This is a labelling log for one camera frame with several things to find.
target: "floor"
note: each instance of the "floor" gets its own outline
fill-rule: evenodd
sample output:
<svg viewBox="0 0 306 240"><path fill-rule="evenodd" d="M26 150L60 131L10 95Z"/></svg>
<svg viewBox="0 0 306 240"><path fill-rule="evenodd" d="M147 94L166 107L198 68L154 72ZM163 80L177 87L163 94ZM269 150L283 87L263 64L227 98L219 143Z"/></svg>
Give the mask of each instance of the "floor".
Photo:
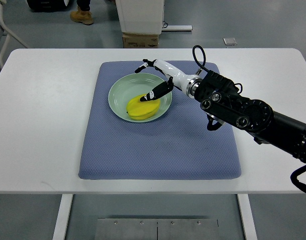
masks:
<svg viewBox="0 0 306 240"><path fill-rule="evenodd" d="M92 0L95 23L91 26L70 20L70 11L75 8L76 0L71 0L62 11L34 12L26 1L8 0L4 6L4 20L32 48L123 47L117 9L113 4ZM163 32L159 36L159 48L179 48L180 51L180 48L192 48L196 44L204 48L296 48L306 60L306 1L195 0L192 4L187 0L165 0L164 13L164 20L169 25L192 25L193 30ZM223 38L235 38L237 45L225 46ZM4 61L17 48L22 46L12 39ZM306 240L305 194L252 194L249 199L259 240ZM59 195L0 194L0 239L51 239L60 200ZM216 202L227 203L225 207L230 212L228 219L231 221L226 219L225 227L219 225L222 239L242 239L234 195L157 194L150 197L75 196L66 239L77 239L76 236L93 239L94 219L101 216L165 213L224 219L225 214L221 207L216 207ZM193 207L196 204L203 208L201 212Z"/></svg>

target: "brown boot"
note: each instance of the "brown boot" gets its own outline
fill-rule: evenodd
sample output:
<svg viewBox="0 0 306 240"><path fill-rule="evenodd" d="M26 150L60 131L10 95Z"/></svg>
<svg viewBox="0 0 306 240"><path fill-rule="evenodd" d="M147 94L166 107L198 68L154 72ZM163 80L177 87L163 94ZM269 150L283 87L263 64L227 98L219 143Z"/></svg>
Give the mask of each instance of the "brown boot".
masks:
<svg viewBox="0 0 306 240"><path fill-rule="evenodd" d="M72 11L69 16L73 22L91 25L94 23L91 14L90 11L82 11L78 6L77 11Z"/></svg>

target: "green bowl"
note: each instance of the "green bowl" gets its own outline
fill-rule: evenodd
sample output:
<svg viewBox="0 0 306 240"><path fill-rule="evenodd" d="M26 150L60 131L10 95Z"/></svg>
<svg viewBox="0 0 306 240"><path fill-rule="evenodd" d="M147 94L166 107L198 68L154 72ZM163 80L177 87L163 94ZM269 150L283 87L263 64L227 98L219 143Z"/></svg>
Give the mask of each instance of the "green bowl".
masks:
<svg viewBox="0 0 306 240"><path fill-rule="evenodd" d="M149 73L133 73L117 80L108 93L108 104L112 111L121 119L132 123L147 123L161 117L170 107L172 92L160 98L160 106L157 113L144 120L135 120L127 113L128 102L141 94L147 94L164 80Z"/></svg>

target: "white table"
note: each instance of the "white table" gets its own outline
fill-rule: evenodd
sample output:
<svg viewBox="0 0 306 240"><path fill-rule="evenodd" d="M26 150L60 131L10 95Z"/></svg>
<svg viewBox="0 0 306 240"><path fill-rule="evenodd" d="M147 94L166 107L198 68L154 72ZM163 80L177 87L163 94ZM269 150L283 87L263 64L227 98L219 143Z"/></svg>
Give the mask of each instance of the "white table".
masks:
<svg viewBox="0 0 306 240"><path fill-rule="evenodd" d="M299 51L205 51L207 61L215 63L222 75L243 84L244 97L263 100L276 112L306 123L306 62ZM304 164L272 145L258 145L238 129L234 136L242 174L236 179L80 179L81 152L101 64L144 58L193 60L191 49L13 51L0 73L0 193L300 193L290 175ZM206 126L206 119L201 123Z"/></svg>

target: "black robotic arm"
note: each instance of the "black robotic arm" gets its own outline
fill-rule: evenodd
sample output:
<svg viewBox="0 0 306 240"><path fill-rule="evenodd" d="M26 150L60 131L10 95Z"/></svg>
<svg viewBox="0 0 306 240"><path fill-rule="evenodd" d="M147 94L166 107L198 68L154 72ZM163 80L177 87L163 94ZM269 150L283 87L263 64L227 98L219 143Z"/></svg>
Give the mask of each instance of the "black robotic arm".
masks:
<svg viewBox="0 0 306 240"><path fill-rule="evenodd" d="M196 58L195 49L202 51L203 64ZM199 45L193 47L193 57L206 76L186 75L173 65L160 59L148 61L144 59L136 73L146 67L154 67L163 73L168 82L155 87L141 101L160 98L170 92L173 86L183 91L187 96L200 102L200 108L207 113L209 131L215 131L224 123L248 132L258 144L271 144L294 158L306 163L306 123L273 111L264 101L241 96L243 87L240 83L205 68L206 55ZM306 165L294 171L292 183L306 193L306 184L299 182L298 176L306 172Z"/></svg>

